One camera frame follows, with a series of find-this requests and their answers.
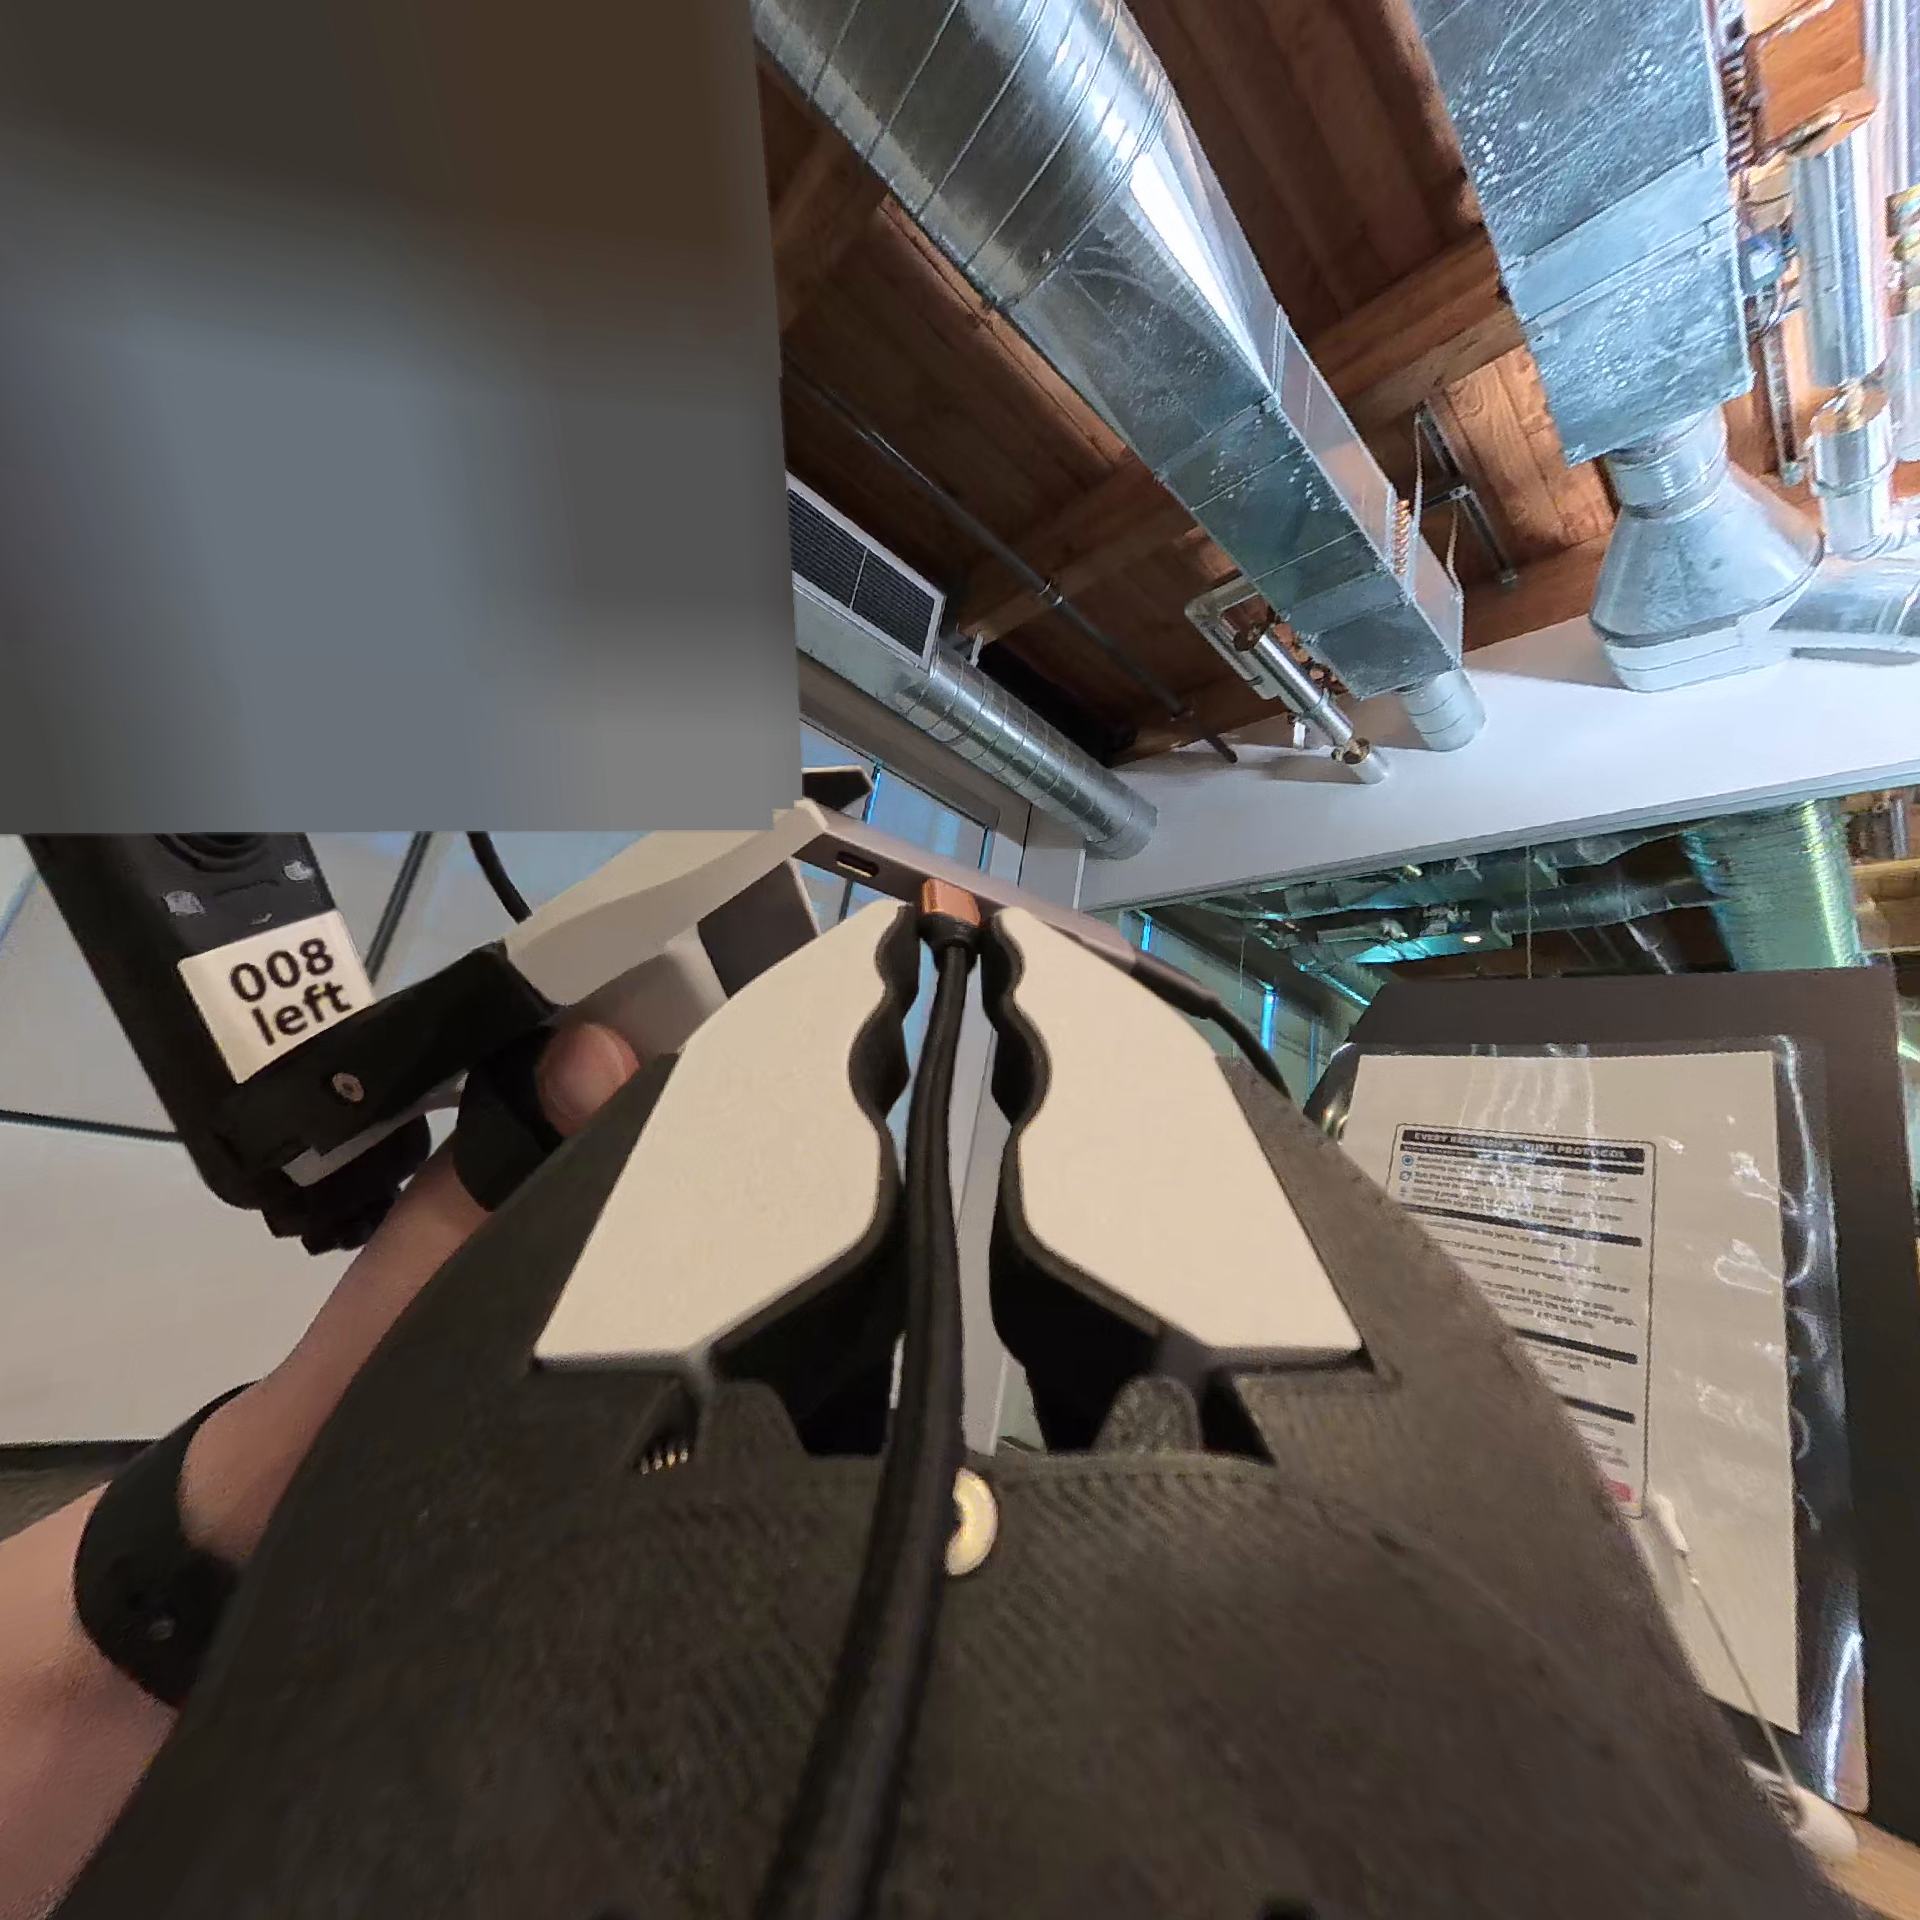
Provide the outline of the person's left hand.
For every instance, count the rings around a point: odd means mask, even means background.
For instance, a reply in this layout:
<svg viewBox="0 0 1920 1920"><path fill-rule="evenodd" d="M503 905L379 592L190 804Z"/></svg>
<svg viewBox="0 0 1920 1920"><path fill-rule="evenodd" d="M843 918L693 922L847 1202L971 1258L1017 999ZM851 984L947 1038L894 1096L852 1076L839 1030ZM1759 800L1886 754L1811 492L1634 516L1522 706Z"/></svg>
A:
<svg viewBox="0 0 1920 1920"><path fill-rule="evenodd" d="M262 1377L218 1408L178 1477L183 1536L241 1568L349 1381L419 1290L484 1222L443 1143L349 1262L313 1322Z"/></svg>

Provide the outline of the silver laptop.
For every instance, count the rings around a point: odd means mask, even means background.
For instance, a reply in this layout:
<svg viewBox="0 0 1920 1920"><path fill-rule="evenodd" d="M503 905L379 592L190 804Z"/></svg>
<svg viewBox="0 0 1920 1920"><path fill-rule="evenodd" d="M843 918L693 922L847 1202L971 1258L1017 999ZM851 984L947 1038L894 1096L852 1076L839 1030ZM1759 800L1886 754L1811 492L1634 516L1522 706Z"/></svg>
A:
<svg viewBox="0 0 1920 1920"><path fill-rule="evenodd" d="M1034 895L1010 879L965 868L951 857L911 847L892 833L878 832L812 802L795 804L794 814L810 817L795 852L795 860L803 864L843 872L855 881L868 884L883 895L910 903L919 901L931 881L939 881L949 889L969 894L977 901L980 916L987 920L1002 910L1021 906L1034 918L1053 925L1065 937L1101 954L1115 965L1118 970L1131 975L1179 1013L1214 1020L1228 1009L1215 994L1205 990L1188 974L1171 966L1151 953L1129 946L1115 928L1078 911L1071 905Z"/></svg>

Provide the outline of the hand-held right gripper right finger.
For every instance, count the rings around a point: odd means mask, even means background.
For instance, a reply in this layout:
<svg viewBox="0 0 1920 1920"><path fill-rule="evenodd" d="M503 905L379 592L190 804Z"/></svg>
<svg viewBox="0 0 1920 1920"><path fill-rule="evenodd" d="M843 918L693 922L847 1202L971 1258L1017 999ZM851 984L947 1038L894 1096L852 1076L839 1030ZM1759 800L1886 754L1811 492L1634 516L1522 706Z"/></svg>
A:
<svg viewBox="0 0 1920 1920"><path fill-rule="evenodd" d="M1329 1262L1228 1064L1143 954L1098 951L1027 906L987 925L998 1164L989 1288L1043 1446L1092 1448L1151 1376L1207 1408L1245 1374L1365 1364Z"/></svg>

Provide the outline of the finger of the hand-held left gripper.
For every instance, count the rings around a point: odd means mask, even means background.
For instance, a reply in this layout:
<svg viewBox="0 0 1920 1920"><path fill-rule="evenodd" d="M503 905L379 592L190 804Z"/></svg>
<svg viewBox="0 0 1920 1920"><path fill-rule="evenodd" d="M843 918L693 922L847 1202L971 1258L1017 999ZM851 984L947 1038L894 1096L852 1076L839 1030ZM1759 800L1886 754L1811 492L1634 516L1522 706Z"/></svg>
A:
<svg viewBox="0 0 1920 1920"><path fill-rule="evenodd" d="M819 937L798 855L822 826L650 832L509 930L506 954L565 1017L614 1028L643 1057L671 1053Z"/></svg>

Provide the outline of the person's left forearm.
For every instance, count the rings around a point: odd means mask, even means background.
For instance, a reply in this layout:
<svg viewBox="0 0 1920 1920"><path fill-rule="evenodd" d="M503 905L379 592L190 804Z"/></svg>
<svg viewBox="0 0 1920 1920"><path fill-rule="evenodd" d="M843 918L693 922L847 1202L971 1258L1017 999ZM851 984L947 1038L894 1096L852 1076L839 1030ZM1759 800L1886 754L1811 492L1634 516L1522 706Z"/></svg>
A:
<svg viewBox="0 0 1920 1920"><path fill-rule="evenodd" d="M74 1561L93 1498L2 1543L2 1914L63 1897L178 1714L113 1668L81 1628Z"/></svg>

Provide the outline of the laminated paper sheet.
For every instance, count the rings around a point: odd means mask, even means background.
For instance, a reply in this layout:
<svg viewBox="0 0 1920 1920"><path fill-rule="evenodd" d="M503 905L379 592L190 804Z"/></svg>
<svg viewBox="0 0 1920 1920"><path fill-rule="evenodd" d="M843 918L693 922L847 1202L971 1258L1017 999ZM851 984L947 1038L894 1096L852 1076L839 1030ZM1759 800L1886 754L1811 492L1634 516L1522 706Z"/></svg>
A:
<svg viewBox="0 0 1920 1920"><path fill-rule="evenodd" d="M1478 1284L1580 1433L1699 1685L1868 1799L1861 1546L1818 1050L1354 1041L1325 1127Z"/></svg>

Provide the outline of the rectangular metal air duct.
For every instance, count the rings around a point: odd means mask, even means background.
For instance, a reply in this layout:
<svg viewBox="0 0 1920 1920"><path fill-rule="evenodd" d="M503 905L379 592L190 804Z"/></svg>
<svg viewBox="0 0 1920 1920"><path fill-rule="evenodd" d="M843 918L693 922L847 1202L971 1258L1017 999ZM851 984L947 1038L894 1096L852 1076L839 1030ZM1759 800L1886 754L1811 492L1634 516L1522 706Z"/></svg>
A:
<svg viewBox="0 0 1920 1920"><path fill-rule="evenodd" d="M1570 464L1615 498L1591 626L1634 689L1915 658L1915 559L1738 468L1751 386L1724 60L1745 5L1411 7Z"/></svg>

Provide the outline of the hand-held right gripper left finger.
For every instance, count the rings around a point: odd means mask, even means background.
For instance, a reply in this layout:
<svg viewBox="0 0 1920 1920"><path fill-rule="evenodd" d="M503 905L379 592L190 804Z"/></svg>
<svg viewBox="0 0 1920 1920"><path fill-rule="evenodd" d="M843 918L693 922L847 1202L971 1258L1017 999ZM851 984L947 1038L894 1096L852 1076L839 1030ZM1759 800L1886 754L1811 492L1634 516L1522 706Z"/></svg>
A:
<svg viewBox="0 0 1920 1920"><path fill-rule="evenodd" d="M915 911L879 901L709 1017L535 1359L771 1385L812 1448L875 1448L906 1317L890 1118L915 996Z"/></svg>

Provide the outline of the round metal air duct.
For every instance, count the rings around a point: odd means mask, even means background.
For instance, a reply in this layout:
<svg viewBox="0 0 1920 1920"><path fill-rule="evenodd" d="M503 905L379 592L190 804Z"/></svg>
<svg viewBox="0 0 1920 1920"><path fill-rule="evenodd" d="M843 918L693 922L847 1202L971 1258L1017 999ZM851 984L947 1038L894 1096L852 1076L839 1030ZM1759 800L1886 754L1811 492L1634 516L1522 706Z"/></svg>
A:
<svg viewBox="0 0 1920 1920"><path fill-rule="evenodd" d="M1125 5L757 1L759 47L1361 698L1484 727L1460 588L1274 296Z"/></svg>

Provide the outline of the laminated instruction sheet on board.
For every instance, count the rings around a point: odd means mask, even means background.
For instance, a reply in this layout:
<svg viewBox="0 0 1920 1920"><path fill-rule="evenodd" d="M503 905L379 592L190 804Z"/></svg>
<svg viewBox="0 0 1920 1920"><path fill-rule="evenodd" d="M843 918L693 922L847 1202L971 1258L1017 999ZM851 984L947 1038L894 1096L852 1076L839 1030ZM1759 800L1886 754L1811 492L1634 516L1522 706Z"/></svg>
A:
<svg viewBox="0 0 1920 1920"><path fill-rule="evenodd" d="M1915 1244L1893 986L1873 968L1389 983L1348 1045L1466 1050L1762 1038L1815 1049L1861 1546L1863 1813L1915 1840ZM1323 1127L1317 1092L1329 1066L1307 1103Z"/></svg>

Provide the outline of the ribbed flexible metal duct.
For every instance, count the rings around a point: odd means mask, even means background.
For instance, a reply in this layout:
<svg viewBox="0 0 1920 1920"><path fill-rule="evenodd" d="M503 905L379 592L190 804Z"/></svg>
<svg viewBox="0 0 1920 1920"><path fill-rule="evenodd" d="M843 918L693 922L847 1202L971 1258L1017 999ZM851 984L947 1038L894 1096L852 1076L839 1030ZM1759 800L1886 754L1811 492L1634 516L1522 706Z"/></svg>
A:
<svg viewBox="0 0 1920 1920"><path fill-rule="evenodd" d="M878 698L911 729L1071 832L1098 857L1137 857L1155 804L1004 685L965 663L885 665Z"/></svg>

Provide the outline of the white air vent grille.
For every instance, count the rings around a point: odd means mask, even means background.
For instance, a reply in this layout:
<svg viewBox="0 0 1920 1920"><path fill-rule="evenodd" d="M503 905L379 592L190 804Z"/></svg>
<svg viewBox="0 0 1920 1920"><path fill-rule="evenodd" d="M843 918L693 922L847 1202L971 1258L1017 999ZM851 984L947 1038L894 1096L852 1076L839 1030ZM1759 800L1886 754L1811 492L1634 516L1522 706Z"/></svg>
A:
<svg viewBox="0 0 1920 1920"><path fill-rule="evenodd" d="M925 668L939 654L945 592L791 470L785 498L795 589Z"/></svg>

